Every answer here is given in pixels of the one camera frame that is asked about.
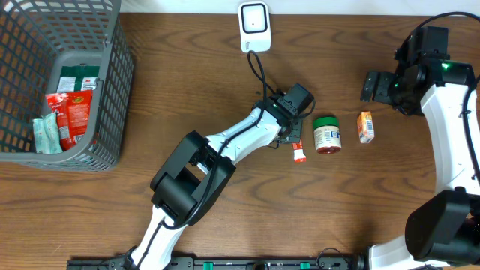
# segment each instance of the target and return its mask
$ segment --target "wooden table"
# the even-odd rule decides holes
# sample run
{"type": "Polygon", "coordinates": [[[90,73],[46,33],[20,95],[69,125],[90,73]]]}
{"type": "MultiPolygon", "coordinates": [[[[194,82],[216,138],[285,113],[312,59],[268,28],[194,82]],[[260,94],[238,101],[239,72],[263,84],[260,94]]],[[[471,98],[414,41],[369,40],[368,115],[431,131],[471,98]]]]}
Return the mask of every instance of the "wooden table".
{"type": "MultiPolygon", "coordinates": [[[[199,257],[316,256],[363,251],[403,234],[408,215],[433,196],[424,118],[359,100],[369,70],[393,71],[394,49],[424,18],[271,16],[262,59],[268,81],[301,83],[317,100],[304,123],[307,163],[283,145],[238,164],[211,211],[184,231],[176,251],[199,257]],[[376,138],[361,145],[360,111],[376,138]],[[313,120],[334,113],[342,151],[315,152],[313,120]]],[[[136,70],[121,160],[111,172],[43,172],[0,164],[0,269],[65,269],[73,257],[111,257],[138,245],[152,215],[149,182],[182,137],[221,132],[261,98],[240,50],[236,15],[122,14],[136,70]]],[[[441,19],[452,59],[480,67],[479,25],[441,19]]]]}

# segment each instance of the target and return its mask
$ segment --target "small carton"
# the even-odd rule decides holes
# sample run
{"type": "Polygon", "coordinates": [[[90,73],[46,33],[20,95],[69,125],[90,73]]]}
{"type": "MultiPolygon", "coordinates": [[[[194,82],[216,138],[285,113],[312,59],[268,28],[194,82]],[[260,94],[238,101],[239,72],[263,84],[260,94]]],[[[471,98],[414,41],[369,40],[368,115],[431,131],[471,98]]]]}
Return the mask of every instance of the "small carton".
{"type": "Polygon", "coordinates": [[[369,143],[375,137],[372,112],[361,112],[357,119],[358,136],[360,143],[369,143]]]}

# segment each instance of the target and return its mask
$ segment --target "basket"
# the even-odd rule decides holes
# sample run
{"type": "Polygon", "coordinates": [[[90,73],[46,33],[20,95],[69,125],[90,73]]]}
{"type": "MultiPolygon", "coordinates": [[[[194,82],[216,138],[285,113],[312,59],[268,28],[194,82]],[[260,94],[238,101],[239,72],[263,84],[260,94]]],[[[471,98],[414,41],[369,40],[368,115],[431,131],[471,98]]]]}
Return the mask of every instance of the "basket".
{"type": "Polygon", "coordinates": [[[2,1],[0,161],[45,170],[104,171],[119,159],[134,64],[120,1],[2,1]],[[99,65],[84,137],[60,154],[37,154],[32,119],[51,113],[63,66],[99,65]]]}

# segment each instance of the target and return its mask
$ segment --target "white wall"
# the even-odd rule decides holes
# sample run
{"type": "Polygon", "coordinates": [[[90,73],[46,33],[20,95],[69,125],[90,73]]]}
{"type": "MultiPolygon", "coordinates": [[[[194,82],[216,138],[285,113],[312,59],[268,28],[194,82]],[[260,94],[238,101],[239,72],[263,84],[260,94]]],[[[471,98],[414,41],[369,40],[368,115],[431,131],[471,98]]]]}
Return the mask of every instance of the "white wall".
{"type": "MultiPolygon", "coordinates": [[[[236,14],[241,0],[122,0],[122,12],[236,14]]],[[[264,0],[271,14],[480,14],[480,0],[264,0]]]]}

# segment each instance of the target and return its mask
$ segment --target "green lid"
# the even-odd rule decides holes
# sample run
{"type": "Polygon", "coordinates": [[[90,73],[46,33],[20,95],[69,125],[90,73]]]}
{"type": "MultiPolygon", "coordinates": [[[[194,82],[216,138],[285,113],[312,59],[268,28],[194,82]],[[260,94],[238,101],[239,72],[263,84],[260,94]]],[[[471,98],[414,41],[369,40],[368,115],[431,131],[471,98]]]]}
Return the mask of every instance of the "green lid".
{"type": "Polygon", "coordinates": [[[316,130],[317,128],[320,128],[326,125],[333,125],[335,127],[338,127],[338,119],[336,119],[335,117],[318,118],[313,122],[313,129],[316,130]]]}

